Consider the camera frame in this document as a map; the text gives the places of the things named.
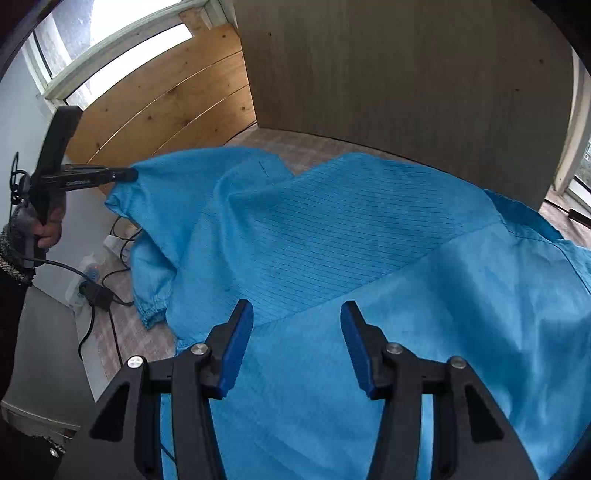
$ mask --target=metal screw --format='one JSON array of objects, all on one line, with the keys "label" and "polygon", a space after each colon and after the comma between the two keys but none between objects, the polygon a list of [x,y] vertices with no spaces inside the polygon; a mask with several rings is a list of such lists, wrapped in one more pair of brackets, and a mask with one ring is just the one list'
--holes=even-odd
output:
[{"label": "metal screw", "polygon": [[206,352],[207,345],[205,345],[205,343],[195,343],[195,345],[191,347],[191,353],[193,355],[205,355]]},{"label": "metal screw", "polygon": [[453,356],[450,360],[453,368],[458,370],[464,370],[466,368],[466,361],[461,356]]},{"label": "metal screw", "polygon": [[144,363],[144,359],[138,355],[135,355],[135,356],[131,357],[129,360],[127,360],[127,366],[129,368],[141,367],[143,363]]},{"label": "metal screw", "polygon": [[392,355],[400,355],[404,348],[399,343],[389,343],[386,345],[386,351]]}]

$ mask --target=blue garment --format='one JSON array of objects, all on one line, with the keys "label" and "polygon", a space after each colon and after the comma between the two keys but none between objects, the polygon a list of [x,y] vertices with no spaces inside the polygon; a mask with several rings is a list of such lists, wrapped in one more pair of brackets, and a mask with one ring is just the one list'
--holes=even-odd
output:
[{"label": "blue garment", "polygon": [[[146,326],[165,318],[182,350],[238,299],[254,307],[236,386],[212,401],[229,479],[366,476],[382,402],[357,385],[339,325],[346,300],[417,356],[465,357],[541,479],[589,424],[591,254],[526,206],[365,154],[299,177],[249,148],[135,168],[138,181],[107,205],[145,230],[131,262]],[[418,477],[428,478],[423,406]],[[162,412],[169,445],[165,402]]]}]

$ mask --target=black gripper frame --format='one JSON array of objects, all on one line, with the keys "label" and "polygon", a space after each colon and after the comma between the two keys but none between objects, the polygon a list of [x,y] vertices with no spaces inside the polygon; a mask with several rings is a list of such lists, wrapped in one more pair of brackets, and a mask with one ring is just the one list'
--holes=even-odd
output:
[{"label": "black gripper frame", "polygon": [[533,480],[538,476],[511,424],[472,367],[416,357],[343,304],[340,324],[359,386],[385,399],[368,480],[414,480],[421,395],[434,406],[431,480]]},{"label": "black gripper frame", "polygon": [[162,479],[160,396],[172,394],[174,461],[179,480],[225,480],[209,399],[233,388],[252,332],[247,300],[227,323],[175,358],[132,357],[69,445],[56,480]]},{"label": "black gripper frame", "polygon": [[138,178],[138,172],[134,168],[61,164],[81,117],[82,110],[78,106],[57,108],[45,135],[30,184],[27,185],[21,179],[18,195],[31,202],[42,225],[47,222],[50,198],[56,192],[89,189],[112,181],[132,182]]}]

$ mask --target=window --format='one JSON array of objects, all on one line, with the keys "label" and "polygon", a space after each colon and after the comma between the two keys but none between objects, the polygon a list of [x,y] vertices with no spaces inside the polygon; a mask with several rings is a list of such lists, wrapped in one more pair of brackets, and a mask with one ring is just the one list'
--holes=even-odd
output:
[{"label": "window", "polygon": [[575,176],[591,189],[591,138],[587,142],[587,148]]},{"label": "window", "polygon": [[184,25],[178,25],[149,38],[100,69],[72,93],[66,102],[68,105],[78,105],[84,110],[136,68],[189,38],[191,33]]},{"label": "window", "polygon": [[63,0],[35,29],[51,78],[91,46],[180,0]]},{"label": "window", "polygon": [[22,51],[45,100],[84,109],[192,31],[226,22],[218,0],[63,0]]}]

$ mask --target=person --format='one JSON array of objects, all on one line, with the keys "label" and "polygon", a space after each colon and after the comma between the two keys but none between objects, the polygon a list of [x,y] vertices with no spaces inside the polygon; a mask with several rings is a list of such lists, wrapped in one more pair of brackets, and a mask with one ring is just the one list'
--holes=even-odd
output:
[{"label": "person", "polygon": [[[18,324],[34,268],[25,268],[19,254],[24,252],[27,235],[37,235],[41,249],[53,247],[61,238],[61,222],[66,213],[65,197],[56,202],[42,225],[30,208],[19,205],[10,228],[0,234],[0,398],[10,384],[17,345]],[[51,479],[64,452],[51,440],[28,437],[0,419],[0,471],[3,478]]]}]

